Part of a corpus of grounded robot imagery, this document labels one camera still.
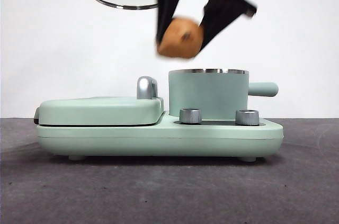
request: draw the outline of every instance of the potato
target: potato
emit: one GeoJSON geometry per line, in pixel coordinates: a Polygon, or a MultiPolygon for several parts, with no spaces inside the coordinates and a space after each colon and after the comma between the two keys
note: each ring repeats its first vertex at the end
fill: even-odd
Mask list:
{"type": "Polygon", "coordinates": [[[203,42],[203,27],[190,19],[177,17],[168,26],[157,45],[158,53],[167,57],[195,57],[203,42]]]}

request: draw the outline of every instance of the mint green appliance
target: mint green appliance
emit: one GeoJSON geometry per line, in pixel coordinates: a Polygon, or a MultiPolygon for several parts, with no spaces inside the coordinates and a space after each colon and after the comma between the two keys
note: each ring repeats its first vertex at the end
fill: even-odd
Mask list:
{"type": "Polygon", "coordinates": [[[278,92],[274,83],[249,84],[248,72],[243,70],[197,69],[170,72],[169,87],[170,111],[164,111],[157,82],[151,77],[139,78],[136,97],[43,102],[34,117],[39,144],[71,160],[225,156],[253,162],[279,150],[283,127],[247,110],[248,94],[274,96],[278,92]],[[195,79],[181,78],[187,76],[195,79]],[[211,86],[214,93],[204,94],[211,86]]]}

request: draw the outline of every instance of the white wall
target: white wall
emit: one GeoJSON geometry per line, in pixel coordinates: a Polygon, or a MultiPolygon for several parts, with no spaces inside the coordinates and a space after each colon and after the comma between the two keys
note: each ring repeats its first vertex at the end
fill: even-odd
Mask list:
{"type": "MultiPolygon", "coordinates": [[[[33,117],[45,100],[134,96],[139,76],[157,79],[168,108],[167,73],[240,68],[273,81],[274,98],[250,97],[269,118],[339,117],[339,0],[250,0],[242,16],[193,60],[155,54],[156,10],[125,11],[95,0],[2,0],[1,115],[33,117]]],[[[202,18],[207,0],[181,0],[176,14],[202,18]]]]}

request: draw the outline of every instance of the pot rim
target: pot rim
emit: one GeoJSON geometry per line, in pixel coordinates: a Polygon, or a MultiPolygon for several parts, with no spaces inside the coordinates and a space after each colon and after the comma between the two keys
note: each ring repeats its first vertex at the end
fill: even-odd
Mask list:
{"type": "Polygon", "coordinates": [[[229,73],[229,74],[249,74],[247,70],[242,69],[178,69],[171,70],[169,73],[229,73]]]}

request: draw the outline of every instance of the pot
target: pot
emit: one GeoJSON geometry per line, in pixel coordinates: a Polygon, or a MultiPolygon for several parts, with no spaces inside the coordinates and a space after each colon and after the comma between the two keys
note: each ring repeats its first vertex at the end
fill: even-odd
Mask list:
{"type": "Polygon", "coordinates": [[[237,110],[247,109],[249,95],[273,97],[275,83],[249,83],[249,72],[239,69],[173,70],[169,79],[169,114],[180,109],[200,109],[208,120],[235,119],[237,110]]]}

